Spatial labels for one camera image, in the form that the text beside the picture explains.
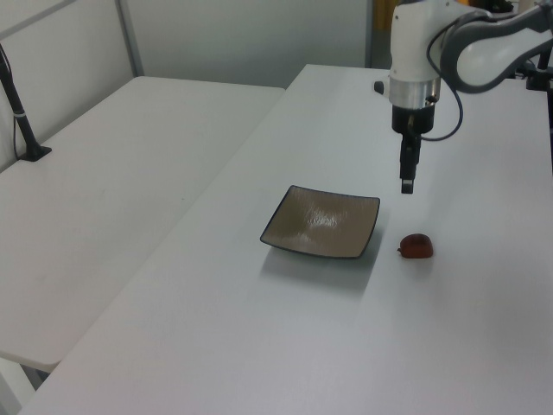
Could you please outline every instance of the cable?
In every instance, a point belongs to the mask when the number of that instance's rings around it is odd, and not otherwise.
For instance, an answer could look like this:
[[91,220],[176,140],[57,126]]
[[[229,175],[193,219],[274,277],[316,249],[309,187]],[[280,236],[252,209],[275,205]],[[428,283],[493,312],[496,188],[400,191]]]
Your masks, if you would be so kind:
[[2,59],[4,62],[6,62],[6,65],[8,66],[8,71],[10,72],[10,77],[11,79],[14,78],[14,75],[13,73],[11,72],[11,65],[10,65],[10,60],[8,59],[8,55],[4,52],[3,50],[3,47],[2,47],[2,43],[0,43],[0,54],[2,55]]
[[[10,72],[10,78],[13,80],[14,75],[11,72],[11,65],[10,60],[8,59],[8,56],[3,50],[2,43],[0,43],[0,55],[4,62],[6,62],[6,66],[8,67],[8,72]],[[16,115],[14,114],[14,128],[13,128],[13,144],[14,144],[14,156],[16,157],[16,160],[19,160],[19,155],[17,154],[17,145],[16,145]]]
[[426,59],[428,59],[429,61],[429,64],[432,66],[432,69],[434,69],[436,71],[436,73],[443,79],[443,81],[446,83],[446,85],[449,87],[449,89],[451,90],[451,92],[453,93],[454,97],[455,97],[455,100],[457,101],[457,105],[459,106],[459,120],[457,121],[457,125],[455,126],[455,128],[446,136],[443,136],[443,137],[436,137],[436,138],[430,138],[430,137],[423,137],[421,136],[420,134],[416,134],[414,131],[413,131],[413,124],[412,123],[408,123],[407,124],[407,128],[409,129],[409,133],[411,135],[413,135],[414,137],[420,137],[421,140],[423,141],[430,141],[430,142],[437,142],[437,141],[443,141],[443,140],[446,140],[448,138],[450,138],[451,136],[453,136],[460,128],[461,128],[461,125],[463,124],[463,118],[464,118],[464,111],[463,111],[463,104],[461,102],[461,98],[459,97],[459,93],[457,93],[457,91],[449,84],[449,82],[443,77],[443,74],[442,74],[442,71],[440,70],[440,68],[434,63],[434,61],[432,61],[432,57],[430,56],[430,50],[432,49],[432,46],[434,46],[434,43],[435,41],[438,40],[438,38],[443,35],[445,32],[447,32],[449,29],[451,29],[453,26],[455,26],[455,24],[457,24],[457,20],[451,22],[449,25],[447,25],[446,27],[444,27],[442,30],[440,30],[433,38],[432,40],[430,41],[428,47],[426,48]]
[[14,155],[16,156],[16,160],[19,160],[19,156],[17,155],[17,146],[16,146],[16,116],[14,115]]

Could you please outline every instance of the gray ceramic plate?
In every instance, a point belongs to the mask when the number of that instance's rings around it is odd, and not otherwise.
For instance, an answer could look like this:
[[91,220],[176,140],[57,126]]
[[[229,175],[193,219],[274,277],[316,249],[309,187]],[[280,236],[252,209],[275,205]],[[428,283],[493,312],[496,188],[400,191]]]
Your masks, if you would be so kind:
[[260,239],[287,251],[355,259],[369,243],[379,207],[377,197],[291,186]]

